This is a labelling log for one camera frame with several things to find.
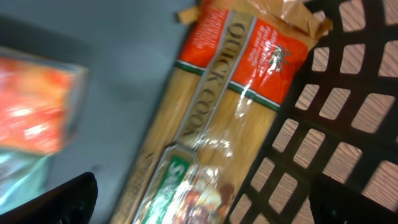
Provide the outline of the teal snack packet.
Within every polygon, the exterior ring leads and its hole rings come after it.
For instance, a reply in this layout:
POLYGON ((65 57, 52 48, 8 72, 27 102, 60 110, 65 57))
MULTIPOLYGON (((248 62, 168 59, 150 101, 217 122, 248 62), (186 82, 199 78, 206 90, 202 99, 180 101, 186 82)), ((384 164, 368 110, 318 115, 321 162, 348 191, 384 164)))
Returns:
POLYGON ((49 156, 1 150, 1 214, 45 192, 49 156))

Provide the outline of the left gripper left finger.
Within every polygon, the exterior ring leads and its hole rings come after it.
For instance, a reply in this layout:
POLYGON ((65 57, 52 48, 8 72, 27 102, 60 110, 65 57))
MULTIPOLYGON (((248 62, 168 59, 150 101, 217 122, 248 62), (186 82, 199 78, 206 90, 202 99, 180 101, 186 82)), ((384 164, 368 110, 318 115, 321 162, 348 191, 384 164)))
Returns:
POLYGON ((87 224, 98 197, 94 173, 85 172, 1 215, 1 223, 87 224))

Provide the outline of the orange snack packet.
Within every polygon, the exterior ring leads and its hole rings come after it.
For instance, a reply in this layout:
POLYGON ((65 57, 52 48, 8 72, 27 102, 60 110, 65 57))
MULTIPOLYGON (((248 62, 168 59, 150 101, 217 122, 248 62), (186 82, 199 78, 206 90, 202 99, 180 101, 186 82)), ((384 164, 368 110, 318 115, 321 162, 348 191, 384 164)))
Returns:
POLYGON ((88 69, 1 47, 1 147, 60 152, 73 133, 88 69))

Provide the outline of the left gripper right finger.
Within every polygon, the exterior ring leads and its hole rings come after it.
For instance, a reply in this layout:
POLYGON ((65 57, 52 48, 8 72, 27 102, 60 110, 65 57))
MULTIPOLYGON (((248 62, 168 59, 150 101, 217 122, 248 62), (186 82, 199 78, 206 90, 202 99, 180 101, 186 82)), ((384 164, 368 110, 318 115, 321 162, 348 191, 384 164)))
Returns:
POLYGON ((308 198, 315 224, 397 224, 396 212, 325 174, 312 179, 308 198))

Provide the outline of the spaghetti pasta packet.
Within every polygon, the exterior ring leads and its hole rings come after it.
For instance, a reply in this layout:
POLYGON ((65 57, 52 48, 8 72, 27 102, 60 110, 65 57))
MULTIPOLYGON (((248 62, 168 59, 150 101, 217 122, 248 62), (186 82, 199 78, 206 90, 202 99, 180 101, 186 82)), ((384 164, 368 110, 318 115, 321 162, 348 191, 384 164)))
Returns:
POLYGON ((333 23, 300 1, 202 1, 112 223, 223 223, 295 74, 333 23))

